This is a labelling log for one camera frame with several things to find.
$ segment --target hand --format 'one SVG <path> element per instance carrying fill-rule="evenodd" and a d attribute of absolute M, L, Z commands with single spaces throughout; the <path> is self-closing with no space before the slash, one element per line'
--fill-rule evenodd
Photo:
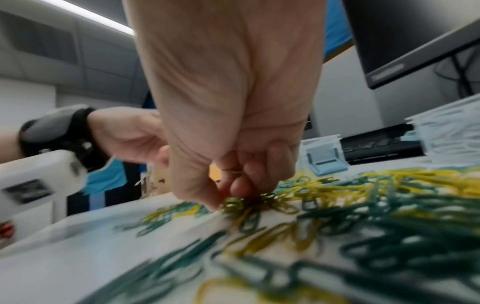
<path fill-rule="evenodd" d="M 326 0 L 124 3 L 167 131 L 173 193 L 216 208 L 291 177 L 323 61 Z"/>
<path fill-rule="evenodd" d="M 87 117 L 95 142 L 108 155 L 133 163 L 168 166 L 168 146 L 157 110 L 117 107 Z"/>

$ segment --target ceiling light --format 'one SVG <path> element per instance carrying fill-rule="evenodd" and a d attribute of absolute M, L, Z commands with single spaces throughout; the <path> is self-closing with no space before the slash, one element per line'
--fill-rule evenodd
<path fill-rule="evenodd" d="M 74 13 L 76 15 L 85 17 L 87 19 L 90 19 L 92 21 L 98 22 L 100 24 L 103 24 L 104 26 L 107 26 L 109 28 L 115 29 L 120 32 L 124 32 L 129 35 L 134 35 L 134 31 L 127 27 L 124 26 L 123 24 L 120 24 L 118 22 L 115 22 L 113 20 L 110 20 L 108 18 L 105 18 L 103 16 L 100 16 L 99 14 L 95 14 L 94 12 L 90 12 L 86 9 L 83 9 L 81 7 L 78 7 L 76 5 L 73 5 L 69 2 L 66 2 L 64 0 L 41 0 L 45 3 L 51 4 L 53 6 L 56 6 L 58 8 L 61 8 L 63 10 L 69 11 L 71 13 Z"/>

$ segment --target ceiling vent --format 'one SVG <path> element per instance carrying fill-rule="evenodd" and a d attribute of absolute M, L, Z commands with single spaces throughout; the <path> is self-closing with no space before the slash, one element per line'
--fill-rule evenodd
<path fill-rule="evenodd" d="M 17 51 L 78 64 L 71 32 L 2 11 L 0 25 Z"/>

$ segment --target table surface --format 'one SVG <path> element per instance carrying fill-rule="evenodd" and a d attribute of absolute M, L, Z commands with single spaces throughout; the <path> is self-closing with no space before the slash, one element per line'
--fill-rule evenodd
<path fill-rule="evenodd" d="M 425 157 L 418 157 L 356 165 L 342 175 L 349 178 L 365 171 L 430 166 Z M 176 218 L 143 237 L 136 237 L 137 229 L 123 232 L 113 229 L 119 224 L 138 221 L 161 206 L 178 202 L 172 194 L 164 194 L 70 216 L 1 250 L 0 297 L 7 299 L 1 302 L 74 303 L 135 265 L 226 226 L 226 220 L 214 213 L 196 220 Z M 263 217 L 262 225 L 269 226 L 264 220 L 274 224 L 282 219 L 278 214 Z M 333 243 L 326 244 L 322 261 L 354 267 L 351 262 L 341 260 L 337 248 Z M 478 295 L 456 282 L 440 282 L 434 288 L 466 294 L 467 298 L 480 302 Z M 190 302 L 196 290 L 188 288 L 163 302 Z"/>

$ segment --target black wrist strap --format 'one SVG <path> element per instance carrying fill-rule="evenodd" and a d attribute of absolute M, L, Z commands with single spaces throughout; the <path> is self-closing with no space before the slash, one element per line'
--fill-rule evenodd
<path fill-rule="evenodd" d="M 18 137 L 24 155 L 69 150 L 88 172 L 103 168 L 109 157 L 96 144 L 90 130 L 87 117 L 93 111 L 67 107 L 26 122 Z"/>

